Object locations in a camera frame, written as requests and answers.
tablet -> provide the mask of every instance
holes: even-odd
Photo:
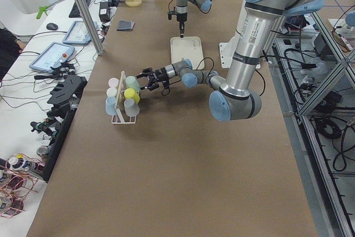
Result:
[[[35,59],[29,67],[41,72],[52,72],[52,68],[59,67],[74,53],[75,47],[68,44],[53,42]]]
[[[83,46],[91,41],[90,34],[82,21],[75,21],[70,26],[68,33],[63,39],[63,44],[72,44]]]

sleeve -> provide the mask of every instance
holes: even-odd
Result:
[[[9,46],[14,45],[16,40],[16,36],[14,36],[11,32],[5,29],[0,29],[0,42],[3,44],[7,44]]]

green handle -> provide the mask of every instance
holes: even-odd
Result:
[[[39,11],[38,11],[38,14],[37,14],[37,16],[36,16],[36,19],[40,19],[41,16],[42,16],[42,14],[43,14],[43,12],[44,12],[44,14],[48,15],[48,14],[47,14],[47,9],[48,9],[48,8],[49,8],[48,6],[39,7]]]

metal pole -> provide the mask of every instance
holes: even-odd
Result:
[[[93,22],[91,15],[90,15],[88,6],[87,6],[85,0],[75,0],[75,2],[78,5],[78,8],[80,10],[80,15],[83,18],[85,26],[90,34],[90,37],[91,37],[91,40],[94,44],[96,52],[98,53],[98,55],[101,55],[103,53],[103,47],[102,47],[100,38],[98,36],[98,33],[95,29],[94,22]]]

black box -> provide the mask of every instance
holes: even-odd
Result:
[[[101,22],[110,21],[109,2],[100,2],[99,17]]]

